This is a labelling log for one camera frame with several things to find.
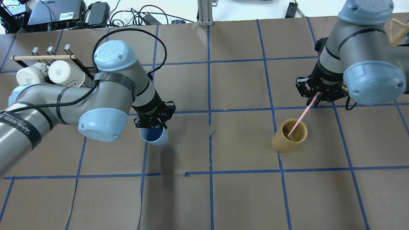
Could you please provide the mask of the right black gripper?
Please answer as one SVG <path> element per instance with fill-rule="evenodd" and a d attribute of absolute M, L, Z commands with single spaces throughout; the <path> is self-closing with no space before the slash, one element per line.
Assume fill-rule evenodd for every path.
<path fill-rule="evenodd" d="M 315 100 L 315 106 L 318 106 L 320 102 L 333 102 L 349 95 L 342 80 L 343 74 L 329 71 L 317 61 L 308 78 L 297 77 L 296 88 L 300 95 L 306 98 L 307 106 L 319 93 Z"/>

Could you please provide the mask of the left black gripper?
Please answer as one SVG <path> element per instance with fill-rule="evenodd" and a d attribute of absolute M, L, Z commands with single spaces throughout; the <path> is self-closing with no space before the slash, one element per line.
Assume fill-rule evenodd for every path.
<path fill-rule="evenodd" d="M 165 102 L 160 96 L 153 96 L 149 102 L 142 101 L 142 97 L 138 96 L 133 102 L 133 109 L 137 114 L 134 119 L 137 128 L 165 127 L 167 129 L 165 123 L 172 118 L 176 106 L 174 101 Z"/>

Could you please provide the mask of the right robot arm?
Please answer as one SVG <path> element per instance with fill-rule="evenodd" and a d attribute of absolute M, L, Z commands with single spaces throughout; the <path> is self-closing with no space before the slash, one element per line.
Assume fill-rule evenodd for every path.
<path fill-rule="evenodd" d="M 408 46 L 392 45 L 384 29 L 393 9 L 391 0 L 346 1 L 329 37 L 315 44 L 312 73 L 296 79 L 307 104 L 350 97 L 372 106 L 408 94 Z"/>

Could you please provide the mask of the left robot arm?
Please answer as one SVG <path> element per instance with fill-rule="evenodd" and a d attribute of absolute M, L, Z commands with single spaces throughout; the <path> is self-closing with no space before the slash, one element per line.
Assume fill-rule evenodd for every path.
<path fill-rule="evenodd" d="M 163 101 L 129 44 L 112 40 L 96 48 L 100 70 L 91 88 L 31 84 L 16 87 L 1 110 L 1 178 L 34 150 L 58 124 L 76 125 L 79 132 L 101 142 L 117 141 L 128 122 L 166 130 L 176 106 Z"/>

